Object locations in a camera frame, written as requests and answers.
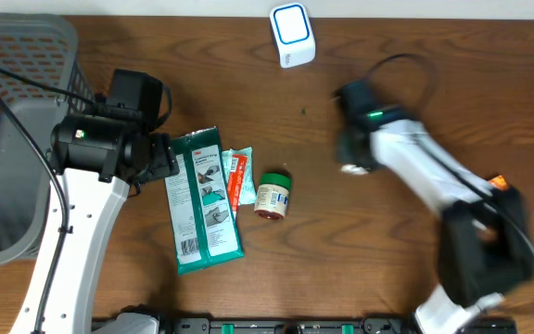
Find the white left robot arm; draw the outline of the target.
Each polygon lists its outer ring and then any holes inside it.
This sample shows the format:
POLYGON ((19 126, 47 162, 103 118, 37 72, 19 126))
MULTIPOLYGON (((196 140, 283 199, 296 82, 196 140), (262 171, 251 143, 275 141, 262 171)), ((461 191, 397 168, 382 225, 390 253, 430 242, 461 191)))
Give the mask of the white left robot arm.
POLYGON ((44 234, 14 333, 89 333, 109 237, 132 187, 178 172, 166 118, 86 111, 51 134, 44 234))

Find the white barcode scanner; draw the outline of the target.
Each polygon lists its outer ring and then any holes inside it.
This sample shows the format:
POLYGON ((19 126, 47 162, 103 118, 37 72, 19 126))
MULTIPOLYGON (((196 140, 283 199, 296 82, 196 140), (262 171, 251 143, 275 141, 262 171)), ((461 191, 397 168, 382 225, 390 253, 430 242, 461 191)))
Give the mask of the white barcode scanner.
POLYGON ((306 7, 293 2, 274 7, 269 15, 274 42, 283 69, 314 60, 316 43, 306 7))

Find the orange tissue packet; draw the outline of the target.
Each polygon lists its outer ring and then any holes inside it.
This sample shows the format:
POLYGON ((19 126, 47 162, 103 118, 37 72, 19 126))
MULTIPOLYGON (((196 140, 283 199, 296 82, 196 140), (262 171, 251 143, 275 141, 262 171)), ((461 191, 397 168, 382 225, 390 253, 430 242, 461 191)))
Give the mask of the orange tissue packet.
POLYGON ((488 182, 491 185, 493 185, 495 188, 501 191, 508 190, 510 187, 509 184, 506 182, 505 178, 501 174, 498 174, 492 177, 491 179, 488 180, 488 182))

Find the green 3M gloves package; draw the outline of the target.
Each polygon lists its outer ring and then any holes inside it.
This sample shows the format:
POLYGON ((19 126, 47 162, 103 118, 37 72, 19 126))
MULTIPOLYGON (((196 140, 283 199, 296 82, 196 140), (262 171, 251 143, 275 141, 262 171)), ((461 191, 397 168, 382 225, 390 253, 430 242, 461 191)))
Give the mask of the green 3M gloves package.
POLYGON ((164 179, 177 272, 189 274, 244 256, 228 197, 215 127, 172 141, 179 173, 164 179))

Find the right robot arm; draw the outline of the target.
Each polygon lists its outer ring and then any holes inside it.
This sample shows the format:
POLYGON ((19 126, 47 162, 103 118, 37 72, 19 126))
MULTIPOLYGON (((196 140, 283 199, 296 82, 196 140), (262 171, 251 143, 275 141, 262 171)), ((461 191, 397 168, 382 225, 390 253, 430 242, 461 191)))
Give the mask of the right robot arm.
POLYGON ((397 175, 439 219, 439 283, 413 314, 418 333, 455 333, 534 277, 523 200, 468 171, 400 106, 342 106, 343 172, 397 175))

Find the green lid cream jar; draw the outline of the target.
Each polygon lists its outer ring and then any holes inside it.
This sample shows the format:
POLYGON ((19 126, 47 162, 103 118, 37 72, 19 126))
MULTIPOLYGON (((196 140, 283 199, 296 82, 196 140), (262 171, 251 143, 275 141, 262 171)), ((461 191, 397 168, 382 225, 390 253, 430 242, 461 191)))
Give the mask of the green lid cream jar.
POLYGON ((291 179, 281 173, 264 173, 257 189, 254 212, 268 220, 286 217, 291 179))

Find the teal and orange sachet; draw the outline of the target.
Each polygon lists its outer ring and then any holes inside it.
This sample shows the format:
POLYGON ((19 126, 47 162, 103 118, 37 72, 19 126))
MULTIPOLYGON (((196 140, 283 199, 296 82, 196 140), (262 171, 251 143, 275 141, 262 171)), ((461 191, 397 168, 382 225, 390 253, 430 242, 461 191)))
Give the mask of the teal and orange sachet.
POLYGON ((252 171, 252 147, 223 151, 222 166, 228 199, 233 214, 236 215, 239 206, 254 204, 257 199, 252 171))

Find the small orange box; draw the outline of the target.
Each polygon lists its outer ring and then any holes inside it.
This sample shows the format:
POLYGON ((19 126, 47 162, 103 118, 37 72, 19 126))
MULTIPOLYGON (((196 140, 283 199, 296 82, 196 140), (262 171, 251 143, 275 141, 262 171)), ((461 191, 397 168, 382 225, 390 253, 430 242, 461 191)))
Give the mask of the small orange box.
POLYGON ((352 175, 366 175, 369 172, 363 167, 354 165, 354 164, 344 164, 341 166, 340 171, 342 173, 352 174, 352 175))

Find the grey plastic mesh basket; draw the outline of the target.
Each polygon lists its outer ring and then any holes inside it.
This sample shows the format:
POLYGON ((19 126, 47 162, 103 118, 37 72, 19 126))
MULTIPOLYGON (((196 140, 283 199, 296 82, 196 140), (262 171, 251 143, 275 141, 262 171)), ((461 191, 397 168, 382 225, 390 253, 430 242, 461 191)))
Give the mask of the grey plastic mesh basket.
MULTIPOLYGON (((42 152, 53 127, 93 96, 68 21, 0 13, 0 97, 42 152)), ((36 256, 48 197, 44 167, 0 110, 0 264, 36 256)))

